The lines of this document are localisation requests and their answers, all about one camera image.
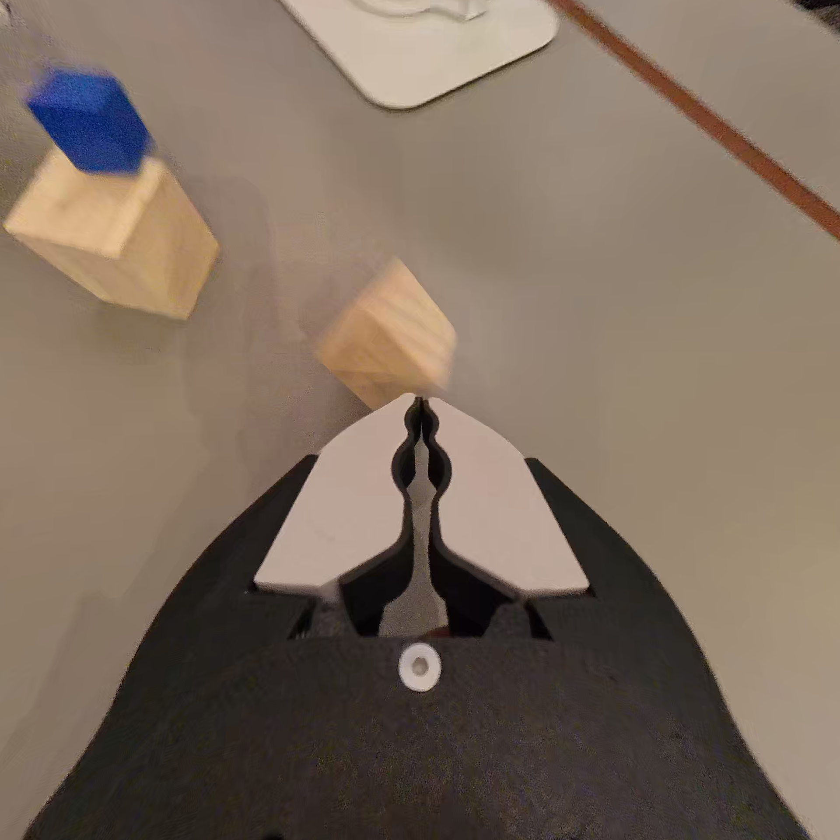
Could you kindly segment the large plain wooden cube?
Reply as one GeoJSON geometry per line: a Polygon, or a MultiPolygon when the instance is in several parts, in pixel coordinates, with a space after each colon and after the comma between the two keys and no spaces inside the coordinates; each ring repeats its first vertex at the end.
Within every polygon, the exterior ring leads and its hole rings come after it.
{"type": "Polygon", "coordinates": [[[78,170],[53,145],[3,222],[18,242],[101,301],[186,320],[219,245],[170,168],[78,170]]]}

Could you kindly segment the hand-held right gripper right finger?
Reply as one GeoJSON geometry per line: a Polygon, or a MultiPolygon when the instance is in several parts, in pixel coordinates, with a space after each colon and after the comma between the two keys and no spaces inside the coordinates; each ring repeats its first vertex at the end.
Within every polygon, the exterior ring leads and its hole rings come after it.
{"type": "Polygon", "coordinates": [[[429,572],[453,637],[480,637],[497,611],[581,596],[590,582],[524,455],[438,397],[423,401],[435,488],[429,572]]]}

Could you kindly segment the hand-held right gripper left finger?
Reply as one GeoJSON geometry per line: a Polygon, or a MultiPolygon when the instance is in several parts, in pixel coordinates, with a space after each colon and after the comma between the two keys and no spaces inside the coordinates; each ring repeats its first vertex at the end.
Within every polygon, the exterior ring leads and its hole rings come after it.
{"type": "Polygon", "coordinates": [[[261,592],[344,607],[356,632],[379,632],[413,577],[408,487],[421,400],[397,397],[347,427],[314,460],[254,578],[261,592]]]}

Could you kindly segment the medium plain wooden cube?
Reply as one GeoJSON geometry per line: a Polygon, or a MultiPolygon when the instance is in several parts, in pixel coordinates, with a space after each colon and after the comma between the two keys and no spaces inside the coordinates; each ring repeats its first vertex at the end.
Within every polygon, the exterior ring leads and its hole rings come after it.
{"type": "Polygon", "coordinates": [[[399,259],[333,320],[316,344],[318,360],[375,411],[405,394],[447,391],[455,328],[399,259]]]}

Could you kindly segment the small blue wooden cube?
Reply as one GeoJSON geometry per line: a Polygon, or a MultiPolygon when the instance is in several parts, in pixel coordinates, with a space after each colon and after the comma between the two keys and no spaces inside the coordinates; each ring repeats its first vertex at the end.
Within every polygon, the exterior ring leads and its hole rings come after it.
{"type": "Polygon", "coordinates": [[[140,172],[151,135],[115,77],[52,68],[30,89],[25,105],[79,172],[140,172]]]}

